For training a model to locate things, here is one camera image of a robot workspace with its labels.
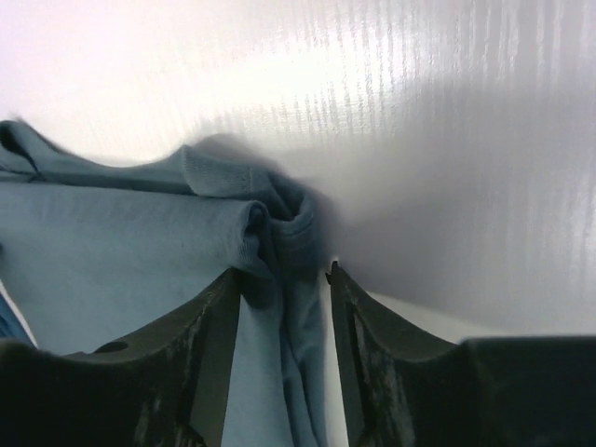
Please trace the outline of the grey-blue t shirt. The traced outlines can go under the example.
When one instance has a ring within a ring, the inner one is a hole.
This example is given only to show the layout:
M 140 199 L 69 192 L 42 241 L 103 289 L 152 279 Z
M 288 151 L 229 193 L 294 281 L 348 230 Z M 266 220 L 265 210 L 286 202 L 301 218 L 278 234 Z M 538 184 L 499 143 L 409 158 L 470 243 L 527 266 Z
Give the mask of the grey-blue t shirt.
M 223 137 L 129 168 L 1 125 L 1 330 L 90 350 L 242 274 L 226 446 L 326 444 L 316 204 Z

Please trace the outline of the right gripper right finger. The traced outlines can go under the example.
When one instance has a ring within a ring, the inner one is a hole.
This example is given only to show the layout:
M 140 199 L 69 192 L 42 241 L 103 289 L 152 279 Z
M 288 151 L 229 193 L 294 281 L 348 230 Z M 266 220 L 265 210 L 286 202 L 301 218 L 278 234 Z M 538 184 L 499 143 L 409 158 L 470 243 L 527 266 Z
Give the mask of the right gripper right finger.
M 352 446 L 591 446 L 591 336 L 453 344 L 374 300 L 338 264 L 327 280 Z

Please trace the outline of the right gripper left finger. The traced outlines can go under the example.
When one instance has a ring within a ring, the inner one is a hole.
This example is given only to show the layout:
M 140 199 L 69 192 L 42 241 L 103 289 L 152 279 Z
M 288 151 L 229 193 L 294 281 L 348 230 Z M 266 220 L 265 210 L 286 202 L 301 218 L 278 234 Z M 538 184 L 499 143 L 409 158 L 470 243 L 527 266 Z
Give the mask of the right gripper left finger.
M 5 446 L 218 446 L 240 304 L 237 271 L 91 353 L 1 343 Z

